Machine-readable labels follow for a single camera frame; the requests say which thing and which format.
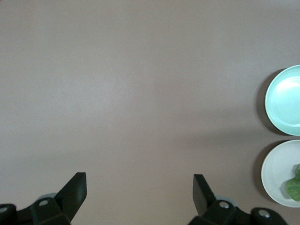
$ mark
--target metal screw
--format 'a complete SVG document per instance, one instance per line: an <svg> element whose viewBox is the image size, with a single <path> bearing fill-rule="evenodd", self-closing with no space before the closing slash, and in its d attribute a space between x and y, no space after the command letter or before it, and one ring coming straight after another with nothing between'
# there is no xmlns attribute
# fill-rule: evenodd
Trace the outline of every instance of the metal screw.
<svg viewBox="0 0 300 225"><path fill-rule="evenodd" d="M6 210L8 210L7 207L0 208L0 213L5 212Z"/></svg>
<svg viewBox="0 0 300 225"><path fill-rule="evenodd" d="M258 214L262 217L269 218L271 215L266 210L259 210Z"/></svg>
<svg viewBox="0 0 300 225"><path fill-rule="evenodd" d="M228 205L227 202L220 202L219 206L221 206L223 209L228 209L229 208L229 205Z"/></svg>
<svg viewBox="0 0 300 225"><path fill-rule="evenodd" d="M47 205L47 204L48 204L48 200L43 200L38 205L43 206L43 205Z"/></svg>

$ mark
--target white plate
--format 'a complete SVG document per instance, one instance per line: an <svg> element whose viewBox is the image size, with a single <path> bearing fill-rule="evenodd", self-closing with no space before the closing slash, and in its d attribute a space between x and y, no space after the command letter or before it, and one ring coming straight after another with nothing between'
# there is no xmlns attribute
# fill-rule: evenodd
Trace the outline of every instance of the white plate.
<svg viewBox="0 0 300 225"><path fill-rule="evenodd" d="M289 67L274 78L266 93L265 107L279 130L300 136L300 65Z"/></svg>
<svg viewBox="0 0 300 225"><path fill-rule="evenodd" d="M285 182L295 176L300 164L300 140L292 140L276 146L262 164L262 184L268 195L281 205L300 208L300 202L285 192Z"/></svg>

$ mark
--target teal plate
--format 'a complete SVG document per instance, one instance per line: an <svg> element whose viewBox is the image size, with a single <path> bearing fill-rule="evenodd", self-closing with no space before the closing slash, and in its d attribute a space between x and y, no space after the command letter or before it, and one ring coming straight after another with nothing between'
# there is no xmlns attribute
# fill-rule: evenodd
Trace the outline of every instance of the teal plate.
<svg viewBox="0 0 300 225"><path fill-rule="evenodd" d="M289 67L274 78L266 93L265 107L279 130L300 136L300 65Z"/></svg>

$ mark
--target gray table surface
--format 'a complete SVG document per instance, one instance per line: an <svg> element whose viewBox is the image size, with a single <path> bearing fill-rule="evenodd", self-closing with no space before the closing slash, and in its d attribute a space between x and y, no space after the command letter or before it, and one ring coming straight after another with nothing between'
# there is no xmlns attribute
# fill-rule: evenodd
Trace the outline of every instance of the gray table surface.
<svg viewBox="0 0 300 225"><path fill-rule="evenodd" d="M186 225L193 174L249 213L284 135L264 110L299 64L297 0L0 1L0 202L86 172L74 225Z"/></svg>

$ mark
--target lettuce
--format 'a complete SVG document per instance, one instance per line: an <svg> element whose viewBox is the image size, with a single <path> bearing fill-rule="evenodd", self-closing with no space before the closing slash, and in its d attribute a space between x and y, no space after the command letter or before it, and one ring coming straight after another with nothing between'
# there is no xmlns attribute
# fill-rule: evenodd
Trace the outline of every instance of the lettuce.
<svg viewBox="0 0 300 225"><path fill-rule="evenodd" d="M285 191L293 200L300 202L300 164L295 170L295 177L286 182Z"/></svg>

